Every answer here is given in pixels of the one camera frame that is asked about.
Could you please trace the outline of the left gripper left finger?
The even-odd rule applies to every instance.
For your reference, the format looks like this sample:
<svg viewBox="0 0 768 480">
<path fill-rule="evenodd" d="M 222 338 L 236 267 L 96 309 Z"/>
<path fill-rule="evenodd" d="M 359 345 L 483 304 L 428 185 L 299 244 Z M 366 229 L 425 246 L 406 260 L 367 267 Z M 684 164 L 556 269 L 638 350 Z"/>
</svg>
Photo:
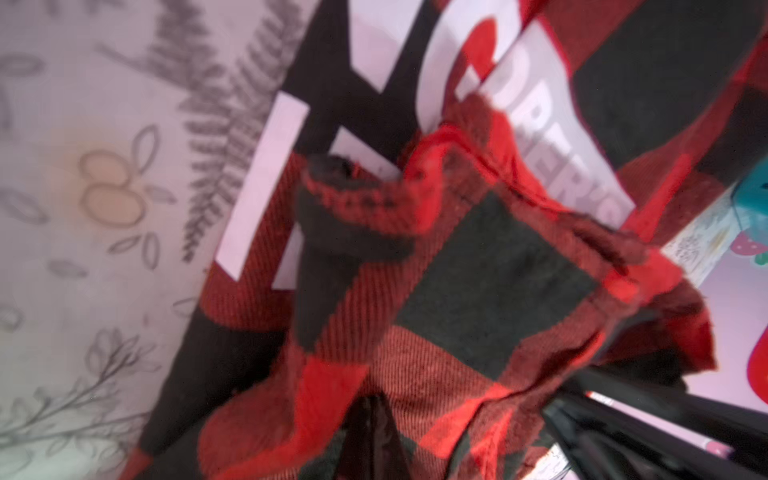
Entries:
<svg viewBox="0 0 768 480">
<path fill-rule="evenodd" d="M 346 436 L 335 467 L 336 479 L 411 479 L 409 460 L 385 395 L 361 397 L 345 420 Z"/>
</svg>

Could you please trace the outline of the red black plaid shirt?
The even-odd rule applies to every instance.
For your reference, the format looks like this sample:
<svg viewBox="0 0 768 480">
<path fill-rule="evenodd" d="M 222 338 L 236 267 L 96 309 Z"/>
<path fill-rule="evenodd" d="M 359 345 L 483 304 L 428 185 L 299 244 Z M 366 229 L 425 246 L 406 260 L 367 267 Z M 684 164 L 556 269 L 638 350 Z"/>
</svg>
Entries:
<svg viewBox="0 0 768 480">
<path fill-rule="evenodd" d="M 577 369 L 716 366 L 662 254 L 767 152 L 763 1 L 323 1 L 126 479 L 519 479 Z"/>
</svg>

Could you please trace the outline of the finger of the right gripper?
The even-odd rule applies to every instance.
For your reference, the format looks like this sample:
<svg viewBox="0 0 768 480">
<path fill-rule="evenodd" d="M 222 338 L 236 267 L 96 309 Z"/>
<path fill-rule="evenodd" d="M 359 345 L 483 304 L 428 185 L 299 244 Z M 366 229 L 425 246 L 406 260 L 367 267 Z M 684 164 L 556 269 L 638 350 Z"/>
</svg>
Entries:
<svg viewBox="0 0 768 480">
<path fill-rule="evenodd" d="M 587 392 L 614 400 L 710 437 L 730 447 L 724 456 L 699 450 L 677 437 L 602 403 Z M 634 467 L 616 457 L 627 452 L 651 463 L 657 474 L 765 474 L 767 416 L 669 387 L 625 379 L 589 368 L 569 379 L 569 407 L 584 425 L 577 447 L 591 462 L 608 471 L 630 474 Z"/>
</svg>

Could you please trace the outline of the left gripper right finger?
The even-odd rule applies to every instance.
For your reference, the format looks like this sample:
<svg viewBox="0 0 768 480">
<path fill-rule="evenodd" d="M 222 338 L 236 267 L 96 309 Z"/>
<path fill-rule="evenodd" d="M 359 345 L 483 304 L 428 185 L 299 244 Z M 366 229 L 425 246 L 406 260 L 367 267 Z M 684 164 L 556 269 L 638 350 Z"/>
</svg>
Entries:
<svg viewBox="0 0 768 480">
<path fill-rule="evenodd" d="M 649 412 L 717 440 L 724 457 L 702 450 L 581 395 L 558 395 L 542 411 L 547 429 L 581 479 L 760 479 L 762 415 L 696 398 Z"/>
</svg>

